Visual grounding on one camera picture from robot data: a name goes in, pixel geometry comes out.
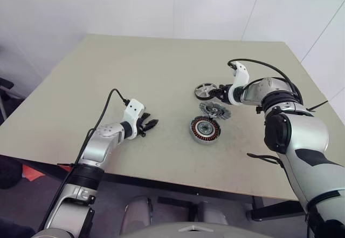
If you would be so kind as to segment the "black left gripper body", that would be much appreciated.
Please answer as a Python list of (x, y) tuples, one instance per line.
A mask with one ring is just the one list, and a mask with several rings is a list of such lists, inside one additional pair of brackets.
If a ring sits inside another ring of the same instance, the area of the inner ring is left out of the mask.
[(150, 116), (150, 113), (144, 112), (143, 115), (140, 118), (138, 118), (136, 122), (137, 135), (140, 135), (143, 138), (146, 136), (146, 131), (144, 130), (144, 126), (146, 123), (144, 123), (144, 121), (148, 119)]

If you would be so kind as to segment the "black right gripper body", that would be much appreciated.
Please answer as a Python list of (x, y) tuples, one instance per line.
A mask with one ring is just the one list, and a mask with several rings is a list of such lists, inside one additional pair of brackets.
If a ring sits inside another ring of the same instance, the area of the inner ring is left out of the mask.
[(219, 95), (219, 100), (223, 103), (229, 104), (229, 89), (230, 89), (230, 85), (219, 85), (219, 89), (220, 89), (220, 95)]

